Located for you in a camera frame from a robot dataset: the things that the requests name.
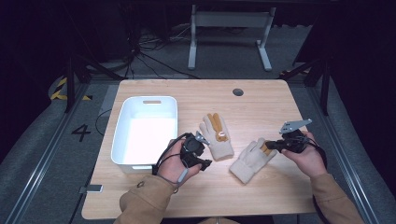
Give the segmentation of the yellow black floor tape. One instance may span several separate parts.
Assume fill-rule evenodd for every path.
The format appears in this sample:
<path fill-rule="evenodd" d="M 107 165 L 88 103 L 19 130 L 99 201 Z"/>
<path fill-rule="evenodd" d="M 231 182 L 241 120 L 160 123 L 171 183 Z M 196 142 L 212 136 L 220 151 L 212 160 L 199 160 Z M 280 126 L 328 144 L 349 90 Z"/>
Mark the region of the yellow black floor tape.
<path fill-rule="evenodd" d="M 67 100 L 67 94 L 61 94 L 62 89 L 64 88 L 64 85 L 67 82 L 67 77 L 61 78 L 61 80 L 58 82 L 53 94 L 50 96 L 51 100 Z M 92 100 L 93 97 L 91 95 L 84 95 L 82 97 L 82 100 L 84 101 L 90 101 Z"/>

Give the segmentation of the beige fuzzy glove bear patch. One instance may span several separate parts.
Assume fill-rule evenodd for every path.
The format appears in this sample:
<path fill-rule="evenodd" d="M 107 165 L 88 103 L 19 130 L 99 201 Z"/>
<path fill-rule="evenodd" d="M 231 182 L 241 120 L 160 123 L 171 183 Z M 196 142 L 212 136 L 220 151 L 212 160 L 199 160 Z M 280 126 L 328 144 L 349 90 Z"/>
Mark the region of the beige fuzzy glove bear patch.
<path fill-rule="evenodd" d="M 276 154 L 277 151 L 269 149 L 264 138 L 252 141 L 231 165 L 230 172 L 243 184 L 247 184 Z"/>
<path fill-rule="evenodd" d="M 215 161 L 230 159 L 234 155 L 231 136 L 218 113 L 205 115 L 199 128 L 209 142 L 208 147 Z"/>

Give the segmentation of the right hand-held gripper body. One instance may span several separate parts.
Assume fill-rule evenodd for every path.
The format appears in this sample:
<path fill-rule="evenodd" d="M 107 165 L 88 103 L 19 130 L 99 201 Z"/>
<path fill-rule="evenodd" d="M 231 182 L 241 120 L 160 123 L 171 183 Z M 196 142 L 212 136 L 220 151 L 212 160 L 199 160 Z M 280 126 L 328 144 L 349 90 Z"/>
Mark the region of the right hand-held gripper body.
<path fill-rule="evenodd" d="M 285 142 L 285 149 L 295 153 L 301 153 L 304 151 L 306 145 L 309 143 L 309 138 L 302 133 L 301 128 L 311 122 L 312 119 L 304 119 L 286 121 L 283 124 L 279 133 Z"/>

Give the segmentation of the white metal desk frame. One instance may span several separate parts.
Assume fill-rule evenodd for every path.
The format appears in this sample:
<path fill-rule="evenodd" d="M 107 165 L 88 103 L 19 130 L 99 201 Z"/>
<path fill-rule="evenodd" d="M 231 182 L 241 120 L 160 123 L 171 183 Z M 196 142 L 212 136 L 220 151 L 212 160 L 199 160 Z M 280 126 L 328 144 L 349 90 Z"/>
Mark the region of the white metal desk frame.
<path fill-rule="evenodd" d="M 191 44 L 188 60 L 188 68 L 195 69 L 197 54 L 197 27 L 241 27 L 261 28 L 262 38 L 256 41 L 256 47 L 260 53 L 265 71 L 271 71 L 272 65 L 266 51 L 266 42 L 270 33 L 276 8 L 271 7 L 265 12 L 231 12 L 231 11 L 202 11 L 196 5 L 191 7 Z"/>

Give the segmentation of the person's left hand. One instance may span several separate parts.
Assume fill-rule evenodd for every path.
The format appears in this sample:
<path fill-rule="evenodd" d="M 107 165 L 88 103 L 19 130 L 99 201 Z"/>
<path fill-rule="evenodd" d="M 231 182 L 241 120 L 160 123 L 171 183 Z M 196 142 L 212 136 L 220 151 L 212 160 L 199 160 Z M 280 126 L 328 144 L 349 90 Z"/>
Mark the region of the person's left hand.
<path fill-rule="evenodd" d="M 165 161 L 162 161 L 157 175 L 164 178 L 175 188 L 181 187 L 189 178 L 200 172 L 201 164 L 187 168 L 180 159 L 180 150 L 183 140 L 173 140 L 173 146 L 165 154 Z"/>

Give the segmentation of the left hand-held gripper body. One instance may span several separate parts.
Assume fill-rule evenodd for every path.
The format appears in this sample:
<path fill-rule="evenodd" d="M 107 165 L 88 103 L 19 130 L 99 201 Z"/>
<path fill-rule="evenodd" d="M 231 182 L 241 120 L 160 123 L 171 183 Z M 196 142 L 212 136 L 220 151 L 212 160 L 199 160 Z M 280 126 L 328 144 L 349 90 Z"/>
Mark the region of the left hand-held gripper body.
<path fill-rule="evenodd" d="M 180 151 L 182 163 L 186 167 L 200 164 L 200 156 L 204 153 L 205 145 L 209 145 L 209 142 L 199 132 L 188 133 Z"/>

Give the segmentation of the white plastic bin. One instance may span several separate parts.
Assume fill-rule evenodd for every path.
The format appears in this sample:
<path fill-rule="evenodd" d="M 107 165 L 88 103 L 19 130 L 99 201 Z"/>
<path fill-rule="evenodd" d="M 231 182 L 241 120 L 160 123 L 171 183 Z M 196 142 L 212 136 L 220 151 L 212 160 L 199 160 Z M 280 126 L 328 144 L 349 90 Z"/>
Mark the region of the white plastic bin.
<path fill-rule="evenodd" d="M 126 173 L 150 172 L 177 138 L 177 100 L 171 96 L 126 99 L 117 121 L 111 160 Z"/>

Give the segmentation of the person's right hand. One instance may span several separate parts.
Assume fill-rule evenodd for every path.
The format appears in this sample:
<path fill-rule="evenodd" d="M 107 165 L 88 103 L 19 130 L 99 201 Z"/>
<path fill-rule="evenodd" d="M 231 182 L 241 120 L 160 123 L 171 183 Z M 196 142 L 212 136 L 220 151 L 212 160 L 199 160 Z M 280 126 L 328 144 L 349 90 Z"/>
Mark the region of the person's right hand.
<path fill-rule="evenodd" d="M 323 159 L 313 146 L 308 145 L 302 153 L 294 153 L 286 149 L 282 149 L 281 153 L 294 161 L 298 168 L 310 178 L 327 174 Z"/>

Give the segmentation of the small white table clamp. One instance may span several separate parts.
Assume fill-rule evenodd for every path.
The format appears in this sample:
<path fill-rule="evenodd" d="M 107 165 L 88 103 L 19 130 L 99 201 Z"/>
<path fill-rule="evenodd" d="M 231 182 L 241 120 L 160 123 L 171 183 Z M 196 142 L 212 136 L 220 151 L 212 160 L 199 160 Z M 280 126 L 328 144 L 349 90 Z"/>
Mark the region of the small white table clamp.
<path fill-rule="evenodd" d="M 102 185 L 88 185 L 88 186 L 83 186 L 79 189 L 80 194 L 86 194 L 86 193 L 99 193 L 103 190 Z"/>

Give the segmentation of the grey metal floor rail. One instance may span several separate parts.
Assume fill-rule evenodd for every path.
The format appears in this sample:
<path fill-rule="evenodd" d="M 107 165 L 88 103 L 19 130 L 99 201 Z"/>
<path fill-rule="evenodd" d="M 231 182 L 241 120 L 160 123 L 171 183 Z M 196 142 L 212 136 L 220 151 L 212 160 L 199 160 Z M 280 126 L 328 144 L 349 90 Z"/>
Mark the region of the grey metal floor rail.
<path fill-rule="evenodd" d="M 355 168 L 347 158 L 347 154 L 332 126 L 331 120 L 328 116 L 324 115 L 321 109 L 320 99 L 314 88 L 307 88 L 307 93 L 314 104 L 316 111 L 318 112 L 320 123 L 323 125 L 327 135 L 333 146 L 333 154 L 337 159 L 337 162 L 343 172 L 348 187 L 353 195 L 357 207 L 361 213 L 361 216 L 366 224 L 379 224 L 375 211 L 369 202 L 367 195 L 362 187 L 360 177 L 358 176 Z"/>
<path fill-rule="evenodd" d="M 40 160 L 35 166 L 33 172 L 30 174 L 19 199 L 16 201 L 4 224 L 19 224 L 21 222 L 22 217 L 24 216 L 30 202 L 35 196 L 35 193 L 39 188 L 42 179 L 49 169 L 50 163 L 59 148 L 60 140 L 64 136 L 65 129 L 77 110 L 78 104 L 80 103 L 88 88 L 88 84 L 80 84 L 77 90 L 73 91 L 73 93 L 76 95 L 74 100 L 77 100 L 77 102 L 73 103 L 67 112 L 62 112 L 61 120 L 59 121 L 56 130 L 52 134 L 49 143 L 46 145 L 46 148 L 40 157 Z"/>

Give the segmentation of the black metal stand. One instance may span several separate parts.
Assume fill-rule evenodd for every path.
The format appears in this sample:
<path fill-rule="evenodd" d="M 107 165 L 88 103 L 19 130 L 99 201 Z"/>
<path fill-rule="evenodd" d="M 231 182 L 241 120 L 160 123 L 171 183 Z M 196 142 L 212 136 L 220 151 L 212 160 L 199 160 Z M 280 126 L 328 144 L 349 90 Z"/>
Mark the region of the black metal stand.
<path fill-rule="evenodd" d="M 327 60 L 316 59 L 309 63 L 304 63 L 290 71 L 282 71 L 278 78 L 288 80 L 297 76 L 298 74 L 301 74 L 305 70 L 308 71 L 304 79 L 304 84 L 306 87 L 315 87 L 318 81 L 321 80 L 319 105 L 323 114 L 328 116 L 328 96 L 331 74 L 329 62 Z"/>
<path fill-rule="evenodd" d="M 78 81 L 83 84 L 88 84 L 92 79 L 91 72 L 89 71 L 87 66 L 94 68 L 99 73 L 104 74 L 113 80 L 124 80 L 124 77 L 117 75 L 116 73 L 110 71 L 109 69 L 105 68 L 101 64 L 91 59 L 85 58 L 77 54 L 72 55 L 69 59 L 66 73 L 67 105 L 65 113 L 71 111 L 77 99 L 75 92 L 75 77 L 77 77 Z"/>

